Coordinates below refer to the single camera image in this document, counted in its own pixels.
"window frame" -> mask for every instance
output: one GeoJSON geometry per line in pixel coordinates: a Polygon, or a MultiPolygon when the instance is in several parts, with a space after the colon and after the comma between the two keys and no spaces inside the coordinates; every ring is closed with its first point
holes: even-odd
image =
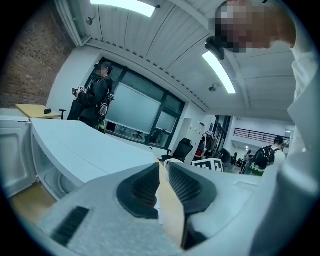
{"type": "MultiPolygon", "coordinates": [[[[169,149],[169,146],[171,144],[171,141],[174,137],[174,134],[176,132],[176,129],[177,129],[177,126],[178,126],[178,123],[180,121],[180,118],[181,118],[181,115],[182,115],[182,112],[185,108],[185,105],[186,103],[184,101],[182,101],[181,99],[179,99],[178,97],[176,97],[175,95],[173,95],[171,92],[169,92],[168,90],[162,88],[160,85],[156,84],[155,82],[149,80],[148,78],[144,77],[143,75],[129,69],[127,66],[122,66],[116,62],[113,62],[109,59],[106,59],[106,58],[102,58],[99,63],[103,63],[103,62],[110,62],[113,66],[119,68],[119,69],[122,69],[122,73],[121,75],[118,77],[117,81],[113,81],[113,89],[112,91],[115,92],[117,86],[119,85],[119,83],[122,82],[123,78],[125,77],[126,73],[127,72],[130,72],[132,73],[134,76],[137,76],[138,78],[140,79],[143,79],[145,80],[146,82],[150,83],[151,85],[155,86],[156,88],[160,89],[161,91],[163,91],[163,96],[162,96],[162,99],[161,99],[161,104],[160,104],[160,107],[159,107],[159,110],[155,116],[155,119],[154,119],[154,122],[153,122],[153,125],[152,125],[152,128],[150,130],[150,133],[149,134],[146,134],[146,137],[145,137],[145,141],[138,141],[138,140],[135,140],[133,138],[130,138],[130,137],[126,137],[126,136],[123,136],[121,134],[118,134],[118,133],[115,133],[115,132],[112,132],[112,131],[109,131],[109,130],[106,130],[105,133],[106,134],[109,134],[109,135],[112,135],[112,136],[116,136],[116,137],[119,137],[121,139],[125,139],[125,140],[128,140],[128,141],[131,141],[131,142],[135,142],[135,143],[139,143],[139,144],[143,144],[143,145],[146,145],[146,146],[149,146],[149,147],[153,147],[153,148],[158,148],[158,149],[163,149],[163,150],[168,150],[169,149]],[[180,108],[179,108],[179,111],[178,113],[170,110],[168,107],[165,106],[165,102],[166,102],[166,99],[168,97],[168,95],[170,95],[173,99],[177,100],[178,102],[180,102],[180,108]],[[157,124],[158,124],[158,121],[159,121],[159,118],[160,118],[160,115],[161,113],[165,112],[173,117],[176,118],[176,122],[174,124],[174,127],[173,127],[173,130],[172,130],[172,133],[166,131],[166,130],[161,130],[159,128],[157,128],[157,124]],[[150,138],[152,137],[152,134],[154,131],[159,131],[161,133],[164,133],[166,135],[168,135],[168,140],[166,141],[165,143],[165,146],[158,146],[158,145],[154,145],[154,144],[150,144],[150,138]]],[[[91,75],[89,76],[86,84],[85,84],[85,88],[88,88],[89,86],[89,83],[91,81],[91,79],[99,79],[99,75],[97,75],[95,72],[96,72],[97,68],[94,68],[94,70],[92,71],[91,75]]]]}

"man with backpack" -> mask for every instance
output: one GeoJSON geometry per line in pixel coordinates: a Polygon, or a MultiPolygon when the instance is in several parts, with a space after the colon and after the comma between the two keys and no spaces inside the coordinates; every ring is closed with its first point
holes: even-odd
{"type": "Polygon", "coordinates": [[[273,146],[260,148],[252,161],[251,169],[253,173],[262,176],[269,165],[279,166],[286,159],[285,153],[282,152],[283,146],[284,138],[277,136],[274,139],[273,146]]]}
{"type": "Polygon", "coordinates": [[[108,101],[112,99],[113,81],[110,74],[113,67],[110,62],[103,62],[98,65],[101,78],[92,85],[87,92],[74,91],[77,102],[82,105],[79,121],[95,128],[101,117],[105,117],[108,111],[108,101]]]}

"wooden floor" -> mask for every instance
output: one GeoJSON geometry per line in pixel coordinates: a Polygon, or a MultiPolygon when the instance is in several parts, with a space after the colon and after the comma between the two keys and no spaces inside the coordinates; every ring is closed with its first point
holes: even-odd
{"type": "Polygon", "coordinates": [[[20,217],[35,224],[57,201],[42,184],[35,183],[11,197],[10,202],[12,208],[20,217]]]}

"wooden desk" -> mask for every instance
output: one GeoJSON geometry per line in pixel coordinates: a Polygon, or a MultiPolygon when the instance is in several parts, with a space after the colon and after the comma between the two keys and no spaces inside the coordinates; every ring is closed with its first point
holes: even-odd
{"type": "Polygon", "coordinates": [[[61,114],[55,111],[52,111],[50,114],[45,114],[45,110],[48,109],[48,107],[44,105],[15,104],[15,106],[27,118],[54,119],[61,117],[61,114]]]}
{"type": "Polygon", "coordinates": [[[160,200],[160,211],[164,232],[180,247],[185,227],[185,212],[171,185],[166,181],[166,170],[159,160],[154,157],[160,165],[160,186],[158,196],[160,200]]]}

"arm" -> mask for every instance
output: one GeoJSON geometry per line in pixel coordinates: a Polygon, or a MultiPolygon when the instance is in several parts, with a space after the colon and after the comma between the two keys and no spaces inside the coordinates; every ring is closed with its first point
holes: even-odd
{"type": "Polygon", "coordinates": [[[78,102],[81,103],[84,107],[93,107],[99,104],[105,96],[105,83],[106,82],[102,79],[93,86],[92,92],[90,94],[80,93],[78,102]]]}

